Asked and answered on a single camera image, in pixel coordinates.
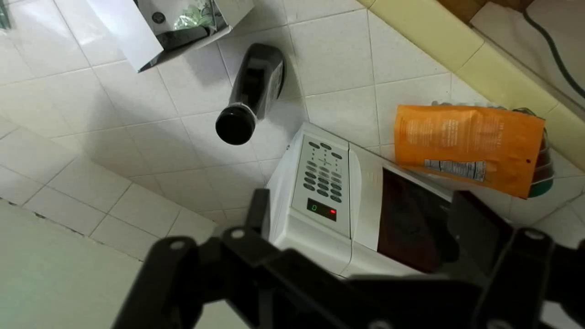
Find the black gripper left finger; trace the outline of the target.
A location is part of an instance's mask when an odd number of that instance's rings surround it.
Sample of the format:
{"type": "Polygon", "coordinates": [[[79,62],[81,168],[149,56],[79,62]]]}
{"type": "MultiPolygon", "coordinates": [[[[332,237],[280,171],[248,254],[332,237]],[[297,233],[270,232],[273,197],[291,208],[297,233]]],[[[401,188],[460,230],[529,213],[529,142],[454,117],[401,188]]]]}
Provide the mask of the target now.
{"type": "Polygon", "coordinates": [[[189,235],[158,239],[147,254],[114,329],[200,329],[204,310],[227,301],[248,329],[341,329],[335,316],[302,297],[304,285],[271,261],[268,243],[271,191],[257,188],[238,237],[226,232],[198,243],[189,235]]]}

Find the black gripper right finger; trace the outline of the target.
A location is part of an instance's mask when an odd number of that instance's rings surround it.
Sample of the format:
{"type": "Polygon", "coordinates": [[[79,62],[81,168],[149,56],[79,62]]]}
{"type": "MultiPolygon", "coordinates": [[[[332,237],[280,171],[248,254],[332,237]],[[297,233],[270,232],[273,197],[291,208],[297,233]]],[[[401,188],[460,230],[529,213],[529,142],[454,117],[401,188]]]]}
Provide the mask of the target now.
{"type": "Polygon", "coordinates": [[[547,303],[585,323],[584,244],[513,226],[472,191],[454,193],[450,228],[480,281],[445,279],[430,288],[429,310],[441,329],[553,329],[542,319],[547,303]]]}

